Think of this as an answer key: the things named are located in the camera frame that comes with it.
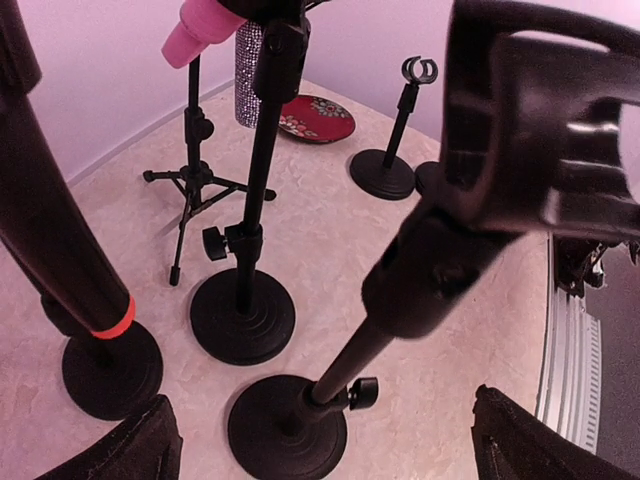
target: tripod leg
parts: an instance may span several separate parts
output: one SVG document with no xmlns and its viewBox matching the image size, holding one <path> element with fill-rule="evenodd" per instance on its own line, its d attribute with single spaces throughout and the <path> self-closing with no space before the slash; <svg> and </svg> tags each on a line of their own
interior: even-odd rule
<svg viewBox="0 0 640 480">
<path fill-rule="evenodd" d="M 219 177 L 213 177 L 211 184 L 220 185 L 221 187 L 227 187 L 227 188 L 235 187 L 236 190 L 244 193 L 247 193 L 247 188 L 248 188 L 246 185 L 243 185 L 242 183 L 237 183 L 237 182 L 227 180 L 225 178 L 219 178 Z M 272 200 L 275 200 L 276 195 L 277 194 L 275 191 L 267 188 L 267 190 L 264 193 L 264 199 L 266 202 L 270 202 Z"/>
<path fill-rule="evenodd" d="M 198 208 L 194 209 L 191 212 L 191 216 L 196 216 L 196 215 L 204 212 L 207 208 L 209 208 L 213 204 L 219 202 L 220 200 L 222 200 L 224 198 L 227 198 L 229 195 L 231 195 L 236 190 L 237 190 L 236 187 L 229 187 L 226 190 L 220 192 L 219 194 L 211 197 L 210 199 L 205 200 L 204 202 L 202 202 L 202 205 L 200 205 Z"/>
<path fill-rule="evenodd" d="M 154 180 L 181 180 L 182 175 L 180 172 L 152 172 L 151 170 L 146 170 L 142 173 L 142 178 L 144 178 L 145 182 L 151 183 Z"/>
<path fill-rule="evenodd" d="M 191 194 L 187 195 L 187 200 L 184 204 L 184 211 L 182 212 L 182 219 L 180 220 L 179 233 L 178 233 L 178 245 L 176 246 L 176 257 L 171 267 L 171 273 L 169 274 L 169 285 L 175 287 L 180 282 L 180 256 L 182 255 L 182 244 L 184 242 L 184 232 L 187 229 L 187 222 L 191 218 Z"/>
</svg>

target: tripod stand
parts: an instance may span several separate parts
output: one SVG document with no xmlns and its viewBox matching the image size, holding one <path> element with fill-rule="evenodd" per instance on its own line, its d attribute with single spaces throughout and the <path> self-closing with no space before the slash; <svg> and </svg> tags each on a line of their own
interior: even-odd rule
<svg viewBox="0 0 640 480">
<path fill-rule="evenodd" d="M 213 171 L 200 158 L 200 144 L 213 135 L 213 122 L 205 117 L 198 105 L 200 90 L 200 57 L 189 64 L 189 103 L 184 111 L 184 136 L 187 144 L 187 165 L 179 171 L 152 172 L 147 170 L 142 174 L 147 183 L 155 180 L 171 180 L 185 198 L 184 210 L 179 225 L 178 245 L 176 255 L 169 275 L 169 283 L 174 287 L 180 281 L 180 256 L 187 223 L 199 213 L 235 191 L 247 192 L 247 186 L 225 178 L 216 177 Z M 225 190 L 202 201 L 202 188 L 205 185 L 218 185 Z M 276 198 L 276 192 L 267 189 L 264 199 L 269 202 Z"/>
</svg>

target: orange ring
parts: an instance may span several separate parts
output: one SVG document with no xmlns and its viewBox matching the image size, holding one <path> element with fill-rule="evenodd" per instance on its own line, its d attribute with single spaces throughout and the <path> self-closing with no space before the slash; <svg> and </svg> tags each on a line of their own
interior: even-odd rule
<svg viewBox="0 0 640 480">
<path fill-rule="evenodd" d="M 132 296 L 129 297 L 129 308 L 127 309 L 127 313 L 124 314 L 122 320 L 120 320 L 115 327 L 110 328 L 109 330 L 103 330 L 101 332 L 91 332 L 91 334 L 99 338 L 100 340 L 112 340 L 116 337 L 119 337 L 124 332 L 128 330 L 128 328 L 133 323 L 133 320 L 136 318 L 136 302 Z"/>
</svg>

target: pink microphone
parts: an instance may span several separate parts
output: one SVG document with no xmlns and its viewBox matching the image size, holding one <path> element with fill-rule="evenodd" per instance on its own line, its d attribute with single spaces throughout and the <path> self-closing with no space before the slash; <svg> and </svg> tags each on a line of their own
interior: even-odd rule
<svg viewBox="0 0 640 480">
<path fill-rule="evenodd" d="M 173 68 L 182 68 L 211 44 L 224 42 L 245 22 L 216 0 L 186 0 L 180 23 L 167 38 L 162 54 Z"/>
</svg>

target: lavender wall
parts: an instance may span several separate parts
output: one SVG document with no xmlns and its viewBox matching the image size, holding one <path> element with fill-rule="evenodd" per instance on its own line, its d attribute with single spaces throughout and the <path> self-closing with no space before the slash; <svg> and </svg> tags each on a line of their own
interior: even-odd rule
<svg viewBox="0 0 640 480">
<path fill-rule="evenodd" d="M 19 0 L 44 72 L 31 99 L 65 177 L 186 103 L 160 48 L 181 0 Z M 203 56 L 202 91 L 233 76 L 233 42 Z"/>
<path fill-rule="evenodd" d="M 587 13 L 640 30 L 638 0 L 531 0 L 530 3 Z M 444 66 L 452 4 L 453 0 L 333 0 L 318 7 L 309 15 L 313 34 L 307 78 L 395 116 L 404 84 L 400 74 L 402 61 L 421 55 Z M 441 103 L 441 80 L 423 87 L 410 125 L 439 139 Z M 621 148 L 634 184 L 640 184 L 639 132 L 640 114 L 625 115 Z"/>
</svg>

